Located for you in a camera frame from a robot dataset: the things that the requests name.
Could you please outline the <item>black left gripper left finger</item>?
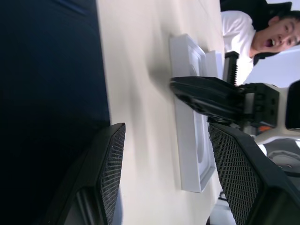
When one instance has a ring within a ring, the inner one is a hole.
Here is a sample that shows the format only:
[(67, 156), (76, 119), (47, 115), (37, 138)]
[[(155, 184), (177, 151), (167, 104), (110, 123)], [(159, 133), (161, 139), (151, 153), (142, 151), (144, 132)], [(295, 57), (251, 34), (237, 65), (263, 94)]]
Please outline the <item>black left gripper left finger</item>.
[(126, 125), (99, 131), (70, 166), (44, 216), (44, 225), (112, 225)]

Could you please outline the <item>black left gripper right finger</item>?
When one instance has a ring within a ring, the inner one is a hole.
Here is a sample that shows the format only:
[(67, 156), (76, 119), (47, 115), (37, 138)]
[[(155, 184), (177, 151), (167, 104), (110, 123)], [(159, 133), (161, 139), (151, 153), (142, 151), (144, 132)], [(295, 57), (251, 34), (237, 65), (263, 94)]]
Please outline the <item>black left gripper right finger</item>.
[(219, 181), (236, 225), (300, 225), (300, 190), (254, 139), (216, 123), (208, 130)]

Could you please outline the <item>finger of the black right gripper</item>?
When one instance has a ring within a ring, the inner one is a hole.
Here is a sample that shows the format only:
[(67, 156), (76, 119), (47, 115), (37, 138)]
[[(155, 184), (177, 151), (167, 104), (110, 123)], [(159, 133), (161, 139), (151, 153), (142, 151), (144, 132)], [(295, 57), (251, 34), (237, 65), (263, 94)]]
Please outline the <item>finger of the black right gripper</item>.
[(183, 103), (216, 122), (237, 122), (244, 110), (239, 88), (216, 77), (174, 77), (170, 90)]
[(239, 54), (235, 51), (228, 52), (225, 54), (225, 64), (224, 64), (224, 80), (236, 86), (237, 80), (237, 60), (239, 58)]

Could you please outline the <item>white phone box base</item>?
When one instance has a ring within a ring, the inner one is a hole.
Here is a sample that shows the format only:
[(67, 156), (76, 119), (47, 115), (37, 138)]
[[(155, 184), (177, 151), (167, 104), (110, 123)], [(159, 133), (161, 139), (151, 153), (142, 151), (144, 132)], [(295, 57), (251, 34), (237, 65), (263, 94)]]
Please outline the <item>white phone box base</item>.
[[(169, 41), (173, 77), (205, 76), (205, 52), (187, 34)], [(207, 117), (174, 100), (182, 190), (201, 193), (216, 165), (209, 140)]]

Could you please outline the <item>person in white shirt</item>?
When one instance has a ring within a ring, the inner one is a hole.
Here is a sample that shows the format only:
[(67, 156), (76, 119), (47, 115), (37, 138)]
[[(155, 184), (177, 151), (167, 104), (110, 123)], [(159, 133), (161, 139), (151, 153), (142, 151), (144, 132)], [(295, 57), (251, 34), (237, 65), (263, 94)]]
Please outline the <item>person in white shirt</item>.
[(237, 10), (221, 13), (225, 52), (236, 52), (243, 68), (253, 68), (261, 55), (273, 56), (300, 45), (300, 10), (281, 8), (270, 14), (263, 6), (260, 12), (255, 19)]

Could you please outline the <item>silver robot body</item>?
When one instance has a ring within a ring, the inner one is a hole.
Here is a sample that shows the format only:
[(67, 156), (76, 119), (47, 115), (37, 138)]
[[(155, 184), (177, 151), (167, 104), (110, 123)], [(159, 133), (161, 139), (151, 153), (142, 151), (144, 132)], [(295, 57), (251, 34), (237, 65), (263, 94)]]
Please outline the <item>silver robot body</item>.
[(287, 176), (300, 178), (300, 139), (277, 139), (258, 146)]

